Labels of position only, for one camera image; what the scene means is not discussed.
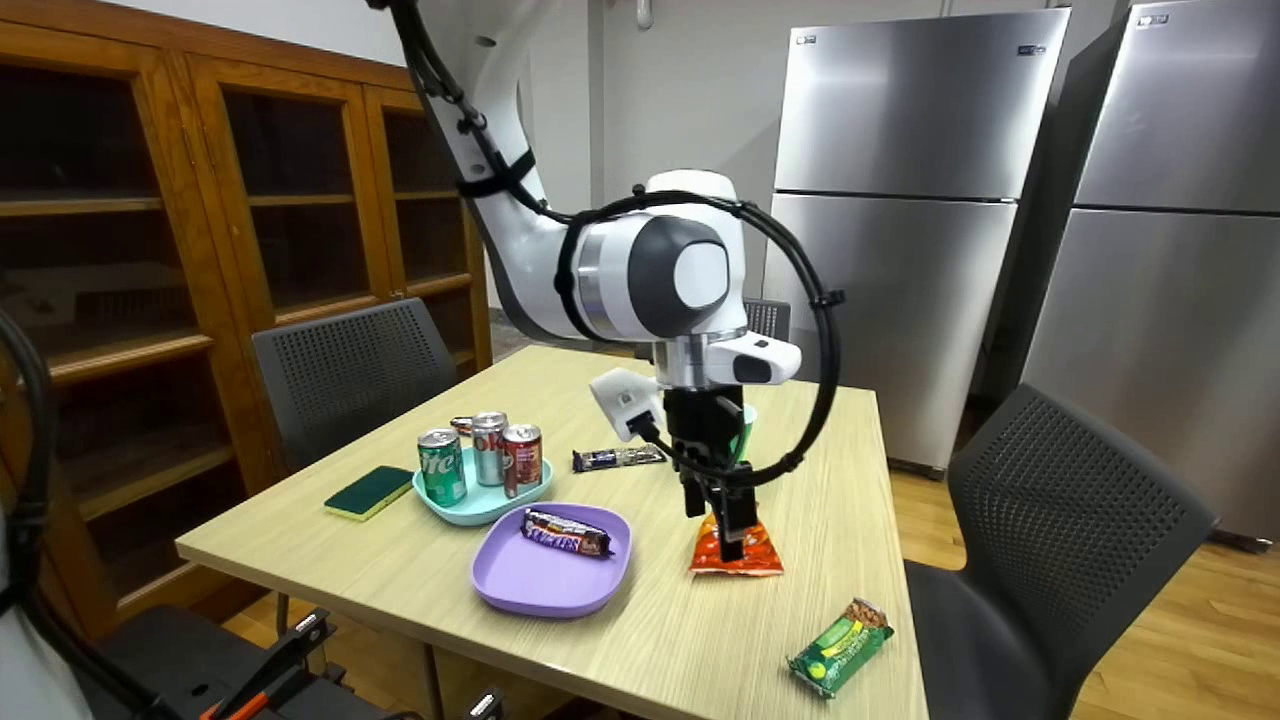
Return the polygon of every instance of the wooden cabinet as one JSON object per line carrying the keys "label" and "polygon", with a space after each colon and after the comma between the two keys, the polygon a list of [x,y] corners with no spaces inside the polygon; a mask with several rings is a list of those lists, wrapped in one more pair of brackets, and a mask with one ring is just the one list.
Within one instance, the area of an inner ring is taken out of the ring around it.
{"label": "wooden cabinet", "polygon": [[253,333],[420,295],[454,371],[486,363],[475,223],[398,70],[0,0],[0,109],[0,309],[53,363],[84,631],[236,595],[173,537],[284,474]]}

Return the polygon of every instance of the snack wrapper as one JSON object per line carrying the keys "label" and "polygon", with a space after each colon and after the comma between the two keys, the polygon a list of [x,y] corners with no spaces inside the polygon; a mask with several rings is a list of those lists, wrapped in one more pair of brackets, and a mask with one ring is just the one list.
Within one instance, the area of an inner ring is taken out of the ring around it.
{"label": "snack wrapper", "polygon": [[718,561],[714,519],[705,518],[701,527],[694,527],[694,546],[690,546],[687,569],[690,569],[690,577],[778,577],[784,561],[777,556],[772,537],[769,537],[765,524],[746,527],[738,561]]}
{"label": "snack wrapper", "polygon": [[786,659],[786,672],[832,700],[849,677],[857,677],[885,644],[891,629],[885,614],[865,601],[850,601],[801,658]]}

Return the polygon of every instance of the green soda can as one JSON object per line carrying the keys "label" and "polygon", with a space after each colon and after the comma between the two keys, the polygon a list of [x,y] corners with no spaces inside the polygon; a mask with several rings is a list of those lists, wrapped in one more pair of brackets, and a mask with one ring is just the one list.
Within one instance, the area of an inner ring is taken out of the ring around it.
{"label": "green soda can", "polygon": [[416,460],[424,470],[424,488],[436,503],[453,510],[468,501],[465,448],[453,429],[431,429],[416,441]]}

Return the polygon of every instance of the stainless steel refrigerator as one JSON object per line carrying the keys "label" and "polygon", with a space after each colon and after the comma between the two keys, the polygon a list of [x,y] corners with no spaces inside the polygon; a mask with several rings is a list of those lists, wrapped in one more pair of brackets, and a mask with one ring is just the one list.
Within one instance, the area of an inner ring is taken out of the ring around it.
{"label": "stainless steel refrigerator", "polygon": [[1280,4],[1130,4],[1073,62],[1075,165],[1022,380],[1280,533]]}
{"label": "stainless steel refrigerator", "polygon": [[[840,383],[874,389],[905,470],[950,455],[1062,29],[1066,7],[793,32],[772,214],[844,290]],[[816,357],[777,252],[765,295]]]}

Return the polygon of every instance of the wooden table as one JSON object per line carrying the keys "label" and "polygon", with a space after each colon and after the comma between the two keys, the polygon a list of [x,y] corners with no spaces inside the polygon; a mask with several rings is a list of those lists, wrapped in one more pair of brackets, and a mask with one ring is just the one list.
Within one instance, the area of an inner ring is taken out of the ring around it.
{"label": "wooden table", "polygon": [[[690,579],[694,519],[682,518],[671,470],[566,474],[572,448],[615,444],[585,383],[626,363],[524,348],[193,527],[178,537],[178,556],[638,715],[926,715],[871,391],[844,389],[807,460],[759,488],[784,577]],[[810,383],[746,389],[759,414],[746,460],[765,464],[793,448],[810,397]],[[364,524],[321,510],[371,464],[416,470],[413,441],[424,429],[485,408],[543,429],[553,501],[599,503],[631,524],[631,577],[594,617],[524,622],[485,607],[468,585],[485,527],[446,527],[416,497]],[[850,595],[885,607],[894,636],[832,703],[818,703],[784,677],[784,659]]]}

